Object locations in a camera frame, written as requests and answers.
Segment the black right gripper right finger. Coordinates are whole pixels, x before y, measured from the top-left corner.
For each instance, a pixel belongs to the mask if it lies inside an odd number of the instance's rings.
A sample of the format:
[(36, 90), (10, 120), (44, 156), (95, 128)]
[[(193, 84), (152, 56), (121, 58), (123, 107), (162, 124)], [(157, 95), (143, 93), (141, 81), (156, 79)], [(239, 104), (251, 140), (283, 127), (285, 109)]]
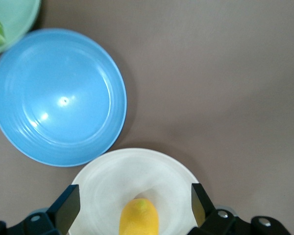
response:
[(255, 216), (245, 222), (226, 209), (216, 209), (200, 183), (192, 184), (192, 211), (197, 226), (190, 235), (290, 235), (278, 220)]

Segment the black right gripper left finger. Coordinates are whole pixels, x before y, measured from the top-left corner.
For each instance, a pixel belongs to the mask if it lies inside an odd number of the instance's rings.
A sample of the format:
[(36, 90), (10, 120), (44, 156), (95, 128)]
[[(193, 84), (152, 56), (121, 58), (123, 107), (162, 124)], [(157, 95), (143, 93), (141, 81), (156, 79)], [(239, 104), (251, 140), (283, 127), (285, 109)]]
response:
[(49, 208), (33, 211), (9, 228), (0, 221), (0, 235), (65, 235), (79, 211), (79, 185), (69, 185)]

